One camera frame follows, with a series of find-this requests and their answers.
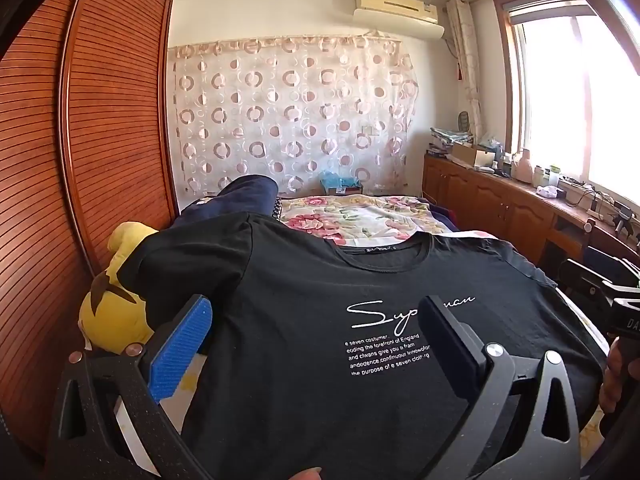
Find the neckline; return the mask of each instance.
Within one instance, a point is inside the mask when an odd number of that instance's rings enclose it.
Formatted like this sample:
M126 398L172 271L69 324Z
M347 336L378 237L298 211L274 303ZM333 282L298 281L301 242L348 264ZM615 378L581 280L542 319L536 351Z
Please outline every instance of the neckline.
M420 266L427 259L427 256L431 252L431 247L433 245L433 236L428 233L422 231L416 231L412 234L407 240L404 242L400 242L399 244L386 245L386 246L373 246L373 247L349 247L349 246L339 246L334 243L333 240L328 240L327 238L323 238L325 243L332 248L334 253L345 263L350 265L351 267L356 267L358 269L363 270L371 270L373 272L406 272L408 270L415 269L415 267ZM358 261L356 258L353 258L351 254L367 254L367 252L372 252L373 249L382 249L382 251L389 250L391 251L399 251L402 249L406 249L409 247L415 247L416 245L420 245L420 251L416 255L416 257L407 262L405 264L399 266L374 266L371 264L366 264L362 261Z

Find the wooden wardrobe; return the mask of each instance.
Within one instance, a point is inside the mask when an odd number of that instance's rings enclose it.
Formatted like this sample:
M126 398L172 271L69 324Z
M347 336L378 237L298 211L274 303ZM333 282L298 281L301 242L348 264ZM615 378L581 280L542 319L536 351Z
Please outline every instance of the wooden wardrobe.
M39 454L111 231L176 215L171 3L46 0L0 61L0 409Z

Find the floral bedsheet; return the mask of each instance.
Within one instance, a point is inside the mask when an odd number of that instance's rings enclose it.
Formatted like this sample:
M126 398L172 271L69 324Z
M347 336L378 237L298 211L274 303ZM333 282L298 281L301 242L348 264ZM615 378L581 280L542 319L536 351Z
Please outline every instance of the floral bedsheet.
M450 233L429 205L413 196L308 196L282 200L280 221L338 245L380 245L407 240L416 231Z

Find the silver screw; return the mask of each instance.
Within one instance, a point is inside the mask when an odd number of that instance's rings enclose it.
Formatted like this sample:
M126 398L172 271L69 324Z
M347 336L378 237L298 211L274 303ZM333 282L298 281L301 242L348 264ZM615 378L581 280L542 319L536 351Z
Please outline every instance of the silver screw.
M136 357L142 354L142 345L140 343L131 343L125 348L125 353L129 357Z
M546 360L548 360L551 364L554 364L554 365L559 365L562 362L562 358L560 357L560 354L553 350L549 350L549 352L546 353Z
M76 350L75 352L71 352L71 354L69 354L69 362L73 365L76 363L79 363L81 359L82 359L82 352L78 350Z
M486 346L486 352L493 357L500 357L504 354L504 348L498 345L498 343L491 343Z

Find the window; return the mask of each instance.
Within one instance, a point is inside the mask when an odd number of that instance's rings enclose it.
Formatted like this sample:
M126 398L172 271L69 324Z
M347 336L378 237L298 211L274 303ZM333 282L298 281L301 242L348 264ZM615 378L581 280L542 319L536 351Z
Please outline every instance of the window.
M622 47L583 0L495 3L511 75L508 147L640 204L640 76Z

